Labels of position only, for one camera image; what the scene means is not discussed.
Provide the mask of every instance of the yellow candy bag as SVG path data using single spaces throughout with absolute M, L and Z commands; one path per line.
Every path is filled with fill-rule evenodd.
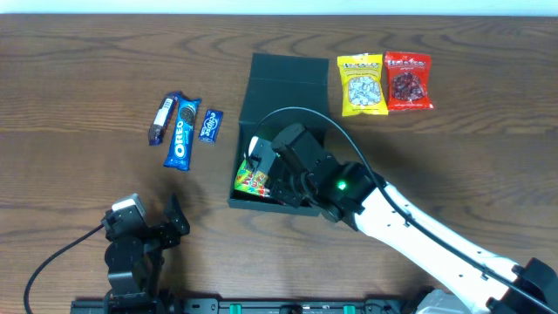
M 360 113 L 387 114 L 382 78 L 382 55 L 360 54 L 337 57 L 343 84 L 343 116 Z

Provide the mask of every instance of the snack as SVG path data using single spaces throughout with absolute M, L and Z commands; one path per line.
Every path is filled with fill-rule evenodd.
M 389 110 L 433 109 L 426 84 L 430 56 L 409 52 L 386 52 L 385 68 L 390 90 Z
M 236 172 L 235 190 L 256 196 L 269 197 L 269 190 L 265 188 L 267 180 L 268 176 L 265 173 L 257 170 L 254 174 L 249 170 L 246 160 L 244 160 Z
M 201 99 L 188 100 L 178 96 L 178 114 L 176 116 L 173 140 L 168 148 L 167 160 L 165 160 L 163 166 L 175 167 L 182 171 L 190 169 L 195 114 L 200 103 Z
M 160 102 L 159 111 L 157 111 L 155 120 L 147 133 L 149 145 L 159 145 L 163 142 L 163 136 L 165 136 L 168 123 L 173 116 L 174 108 L 178 102 L 178 95 L 181 94 L 182 92 L 170 92 L 165 95 L 163 100 Z
M 223 112 L 208 109 L 198 138 L 206 143 L 215 143 L 222 118 Z
M 382 55 L 337 57 L 343 84 L 343 116 L 360 113 L 388 114 L 380 79 Z

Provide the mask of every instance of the oreo package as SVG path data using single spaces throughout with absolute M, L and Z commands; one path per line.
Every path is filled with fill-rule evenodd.
M 190 154 L 192 153 L 192 140 L 194 138 L 195 115 L 201 99 L 188 100 L 178 97 L 178 114 L 174 126 L 173 140 L 168 148 L 165 167 L 174 167 L 181 171 L 190 169 Z

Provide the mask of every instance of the white wall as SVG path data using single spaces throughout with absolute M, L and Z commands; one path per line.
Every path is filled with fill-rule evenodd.
M 0 13 L 558 16 L 558 0 L 0 0 Z

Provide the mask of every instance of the wooden table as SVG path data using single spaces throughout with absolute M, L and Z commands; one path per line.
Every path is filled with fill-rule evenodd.
M 342 119 L 336 56 L 389 50 L 432 55 L 436 110 Z M 0 312 L 21 313 L 33 270 L 133 192 L 150 222 L 180 196 L 192 233 L 166 253 L 162 278 L 179 295 L 411 297 L 440 286 L 342 224 L 228 207 L 253 52 L 328 58 L 331 115 L 379 173 L 486 249 L 558 270 L 555 18 L 1 16 Z M 169 137 L 147 145 L 172 90 L 225 114 L 215 145 L 195 141 L 188 173 L 162 166 Z M 336 133 L 326 146 L 356 158 Z M 107 244 L 99 232 L 49 265 L 35 312 L 102 297 Z

